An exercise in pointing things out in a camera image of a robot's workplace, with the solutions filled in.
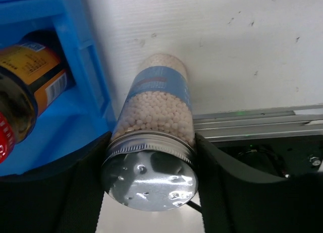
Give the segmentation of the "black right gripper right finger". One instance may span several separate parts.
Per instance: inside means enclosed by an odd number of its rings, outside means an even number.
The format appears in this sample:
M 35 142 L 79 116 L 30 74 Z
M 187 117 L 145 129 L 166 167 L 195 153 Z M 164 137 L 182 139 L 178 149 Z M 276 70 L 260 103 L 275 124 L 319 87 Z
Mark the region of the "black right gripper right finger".
M 195 138 L 206 232 L 322 232 L 322 173 L 281 178 Z

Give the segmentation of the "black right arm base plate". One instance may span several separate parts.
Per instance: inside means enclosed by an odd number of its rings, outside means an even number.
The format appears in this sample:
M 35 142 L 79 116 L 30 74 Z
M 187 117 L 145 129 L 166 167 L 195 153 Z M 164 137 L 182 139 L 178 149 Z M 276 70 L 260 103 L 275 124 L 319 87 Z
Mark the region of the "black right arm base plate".
M 290 178 L 318 171 L 322 135 L 214 142 L 214 146 L 262 172 Z

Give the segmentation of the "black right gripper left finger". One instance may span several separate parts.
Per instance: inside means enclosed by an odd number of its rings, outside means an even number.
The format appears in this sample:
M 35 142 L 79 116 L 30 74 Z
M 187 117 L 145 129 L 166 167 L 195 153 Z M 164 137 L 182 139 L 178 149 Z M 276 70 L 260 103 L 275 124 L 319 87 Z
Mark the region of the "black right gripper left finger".
M 111 133 L 21 175 L 1 177 L 1 232 L 95 232 Z

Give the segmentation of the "white bead jar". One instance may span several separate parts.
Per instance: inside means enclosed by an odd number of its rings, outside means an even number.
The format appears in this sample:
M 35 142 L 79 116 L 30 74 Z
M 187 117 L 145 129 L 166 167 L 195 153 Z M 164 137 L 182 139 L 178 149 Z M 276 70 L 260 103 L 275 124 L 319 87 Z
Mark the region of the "white bead jar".
M 198 190 L 195 132 L 184 64 L 154 54 L 140 66 L 101 167 L 104 190 L 120 204 L 167 211 Z

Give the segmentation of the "red-capped sauce jar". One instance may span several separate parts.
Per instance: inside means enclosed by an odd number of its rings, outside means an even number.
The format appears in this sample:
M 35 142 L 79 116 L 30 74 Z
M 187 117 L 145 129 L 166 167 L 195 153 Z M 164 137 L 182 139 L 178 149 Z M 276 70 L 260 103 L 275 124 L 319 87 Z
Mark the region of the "red-capped sauce jar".
M 26 34 L 1 49 L 1 162 L 33 131 L 36 120 L 75 85 L 58 35 Z

